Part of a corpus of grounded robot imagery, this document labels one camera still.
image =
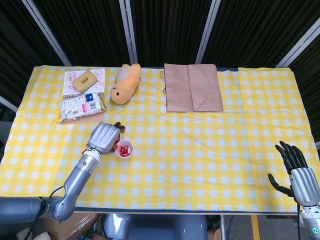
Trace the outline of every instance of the plush toy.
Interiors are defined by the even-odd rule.
[[[138,63],[122,65],[111,88],[111,99],[116,104],[125,104],[141,82],[141,67]]]

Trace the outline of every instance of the checkered tablecloth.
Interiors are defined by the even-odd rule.
[[[64,71],[94,67],[35,67],[13,122],[0,166],[0,196],[48,196],[63,185],[98,123],[61,125]],[[110,101],[118,68],[107,67],[104,120],[126,126],[130,159],[102,161],[77,207],[135,210],[296,212],[275,191],[272,173],[290,184],[279,140],[302,150],[319,177],[320,164],[294,74],[283,69],[218,73],[224,112],[166,112],[161,69],[142,69],[124,105]]]

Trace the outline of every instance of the cardboard box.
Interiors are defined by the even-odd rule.
[[[75,240],[81,234],[86,234],[98,217],[98,213],[74,213],[62,222],[48,217],[43,222],[51,240]]]

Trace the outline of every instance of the beige sponge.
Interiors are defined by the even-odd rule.
[[[88,88],[98,81],[97,77],[90,71],[86,71],[84,74],[79,76],[76,80],[73,81],[72,85],[80,93],[84,93]]]

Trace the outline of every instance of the black curtain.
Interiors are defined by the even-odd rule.
[[[118,0],[34,0],[73,66],[130,63]]]
[[[35,66],[62,65],[22,1],[0,1],[0,96],[21,103]]]
[[[138,62],[194,64],[211,0],[131,0]]]
[[[202,62],[273,68],[319,17],[319,0],[222,0]]]
[[[289,66],[294,72],[311,132],[320,141],[320,36]]]

